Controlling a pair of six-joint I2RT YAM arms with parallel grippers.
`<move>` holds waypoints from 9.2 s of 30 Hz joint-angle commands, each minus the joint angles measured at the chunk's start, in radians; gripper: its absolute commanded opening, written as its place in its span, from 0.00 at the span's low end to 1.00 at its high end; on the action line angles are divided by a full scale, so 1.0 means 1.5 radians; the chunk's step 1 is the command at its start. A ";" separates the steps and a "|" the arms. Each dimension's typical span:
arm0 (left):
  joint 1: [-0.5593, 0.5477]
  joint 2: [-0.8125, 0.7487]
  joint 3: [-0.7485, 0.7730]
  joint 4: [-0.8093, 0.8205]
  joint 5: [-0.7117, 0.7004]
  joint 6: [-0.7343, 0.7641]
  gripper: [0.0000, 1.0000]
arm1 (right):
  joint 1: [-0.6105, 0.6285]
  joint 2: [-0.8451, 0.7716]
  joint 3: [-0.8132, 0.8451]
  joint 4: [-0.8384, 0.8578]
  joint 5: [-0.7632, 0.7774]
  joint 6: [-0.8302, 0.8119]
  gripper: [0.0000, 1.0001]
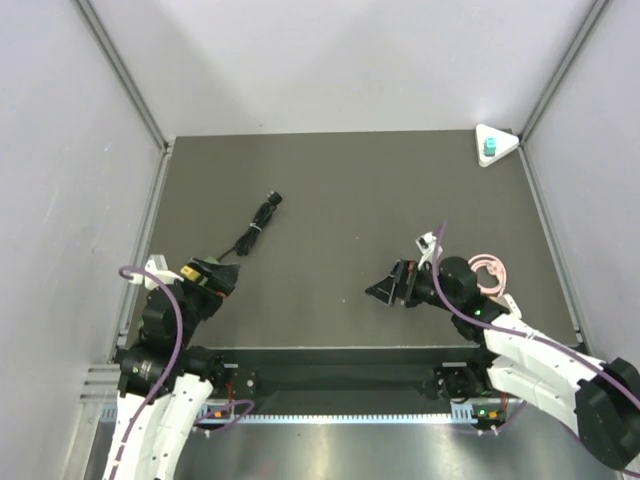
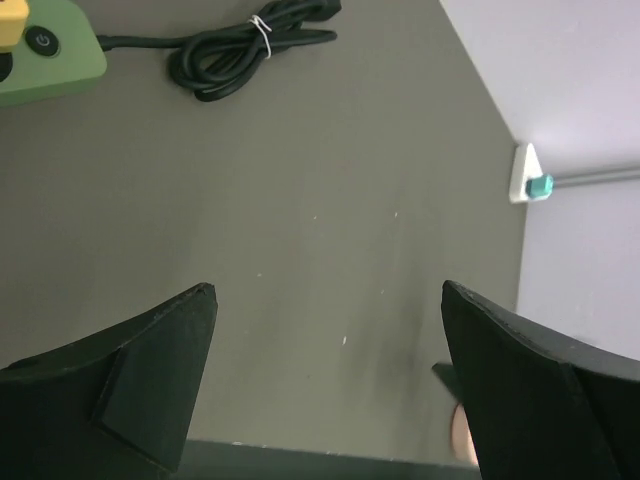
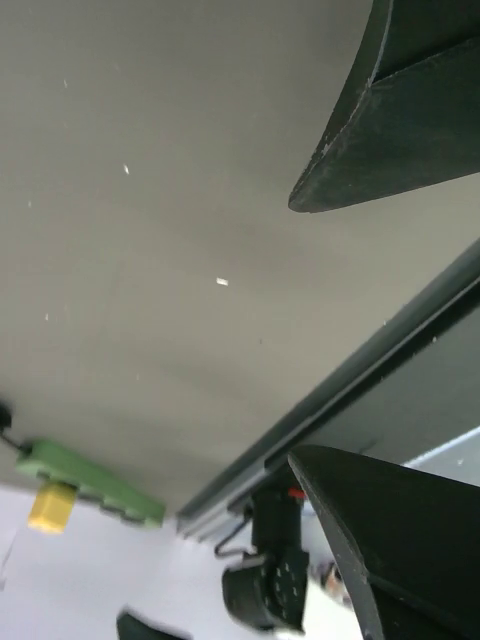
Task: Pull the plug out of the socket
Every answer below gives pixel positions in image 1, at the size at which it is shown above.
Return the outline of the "white plug adapter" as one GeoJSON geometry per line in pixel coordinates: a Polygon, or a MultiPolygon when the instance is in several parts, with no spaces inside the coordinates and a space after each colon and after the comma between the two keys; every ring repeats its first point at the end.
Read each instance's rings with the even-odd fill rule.
{"type": "Polygon", "coordinates": [[[512,315],[516,316],[518,319],[522,318],[522,312],[512,295],[505,293],[499,298],[499,302],[504,305],[512,315]]]}

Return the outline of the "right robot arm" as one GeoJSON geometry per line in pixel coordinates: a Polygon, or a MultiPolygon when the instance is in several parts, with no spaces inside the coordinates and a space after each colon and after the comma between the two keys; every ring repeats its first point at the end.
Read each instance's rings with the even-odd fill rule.
{"type": "Polygon", "coordinates": [[[638,369],[622,358],[584,355],[530,327],[481,292],[466,260],[399,260],[365,292],[387,306],[429,304],[451,312],[458,332],[491,358],[466,372],[474,393],[498,390],[524,400],[558,420],[612,470],[623,471],[638,457],[638,369]]]}

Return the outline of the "yellow plug adapter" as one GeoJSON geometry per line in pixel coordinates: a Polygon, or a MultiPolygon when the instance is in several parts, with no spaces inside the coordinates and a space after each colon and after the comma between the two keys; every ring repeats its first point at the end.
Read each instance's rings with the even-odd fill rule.
{"type": "Polygon", "coordinates": [[[198,272],[197,270],[189,267],[189,266],[184,266],[181,271],[180,274],[185,278],[188,279],[192,282],[196,282],[201,278],[201,273],[198,272]]]}

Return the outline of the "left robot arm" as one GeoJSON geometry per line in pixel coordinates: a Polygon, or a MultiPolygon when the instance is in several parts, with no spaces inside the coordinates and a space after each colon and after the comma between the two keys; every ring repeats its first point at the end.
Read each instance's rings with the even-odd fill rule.
{"type": "Polygon", "coordinates": [[[117,351],[116,427],[106,479],[171,479],[205,401],[231,378],[221,354],[189,342],[234,291],[240,267],[192,258],[179,271],[161,255],[119,275],[147,291],[134,343],[117,351]]]}

